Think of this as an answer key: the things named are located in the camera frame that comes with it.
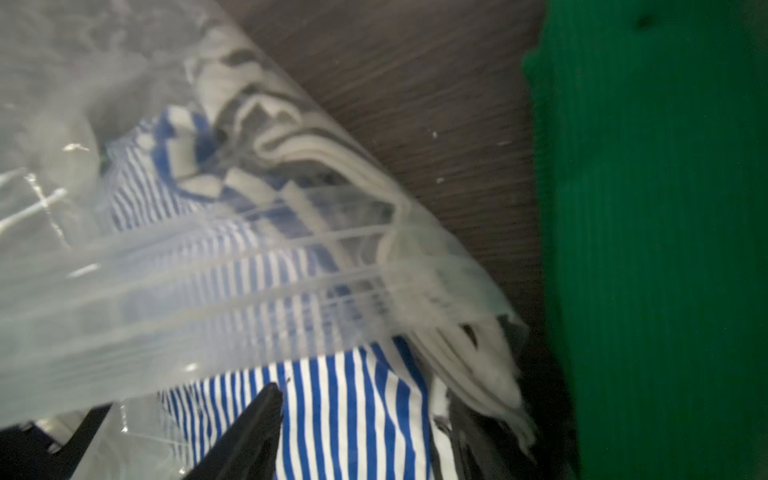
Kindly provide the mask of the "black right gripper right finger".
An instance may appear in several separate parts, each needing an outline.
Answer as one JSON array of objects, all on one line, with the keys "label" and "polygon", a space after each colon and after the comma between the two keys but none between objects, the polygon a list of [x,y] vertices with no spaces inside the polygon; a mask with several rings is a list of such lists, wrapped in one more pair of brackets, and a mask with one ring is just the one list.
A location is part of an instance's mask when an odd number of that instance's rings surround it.
[{"label": "black right gripper right finger", "polygon": [[540,471],[511,430],[448,396],[450,442],[459,479],[534,480]]}]

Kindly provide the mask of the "blue white striped garment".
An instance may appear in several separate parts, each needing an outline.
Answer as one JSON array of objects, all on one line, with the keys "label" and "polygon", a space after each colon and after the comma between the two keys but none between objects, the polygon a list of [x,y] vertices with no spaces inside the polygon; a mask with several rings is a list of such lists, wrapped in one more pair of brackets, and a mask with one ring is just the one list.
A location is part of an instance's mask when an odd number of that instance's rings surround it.
[{"label": "blue white striped garment", "polygon": [[[119,229],[191,213],[154,172],[144,124],[107,148],[117,162]],[[320,273],[306,249],[258,254],[203,277],[207,293],[250,293]],[[275,479],[435,479],[427,387],[402,338],[260,369],[218,374],[163,390],[158,400],[199,463],[264,386],[284,393]]]}]

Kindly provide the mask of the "solid green garment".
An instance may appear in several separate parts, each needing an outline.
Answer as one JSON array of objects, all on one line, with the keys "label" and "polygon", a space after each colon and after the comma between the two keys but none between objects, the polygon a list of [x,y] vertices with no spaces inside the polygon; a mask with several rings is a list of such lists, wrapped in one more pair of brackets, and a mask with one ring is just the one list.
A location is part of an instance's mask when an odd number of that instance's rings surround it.
[{"label": "solid green garment", "polygon": [[767,475],[767,5],[550,1],[548,339],[583,479]]}]

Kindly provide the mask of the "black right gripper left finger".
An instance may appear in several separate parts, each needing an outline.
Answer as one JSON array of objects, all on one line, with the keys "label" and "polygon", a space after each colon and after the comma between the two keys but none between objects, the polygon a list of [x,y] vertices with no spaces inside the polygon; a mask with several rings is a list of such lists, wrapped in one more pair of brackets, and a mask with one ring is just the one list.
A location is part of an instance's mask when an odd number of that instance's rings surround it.
[{"label": "black right gripper left finger", "polygon": [[283,393],[267,384],[184,480],[270,480],[283,422]]}]

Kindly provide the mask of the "clear plastic vacuum bag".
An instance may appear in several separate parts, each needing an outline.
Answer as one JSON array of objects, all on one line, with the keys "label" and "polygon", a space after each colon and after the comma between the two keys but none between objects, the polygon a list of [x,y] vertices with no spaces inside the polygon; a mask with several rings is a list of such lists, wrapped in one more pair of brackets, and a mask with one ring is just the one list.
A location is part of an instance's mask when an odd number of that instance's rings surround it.
[{"label": "clear plastic vacuum bag", "polygon": [[[117,436],[100,436],[82,473],[183,478],[198,463],[159,392],[402,338],[427,387],[434,477],[459,479],[450,393],[408,344],[382,271],[334,265],[283,203],[268,213],[230,194],[206,199],[174,178],[173,161],[215,150],[185,72],[214,25],[252,43],[333,120],[211,1],[2,3],[2,424],[111,403]],[[148,146],[161,185],[202,205],[121,230],[107,148],[144,124],[156,125]],[[448,307],[511,307],[458,239],[365,151],[421,208],[419,226],[446,232],[447,254],[424,248],[416,264],[446,278]],[[320,273],[250,293],[202,291],[203,277],[221,267],[299,248],[317,255]]]}]

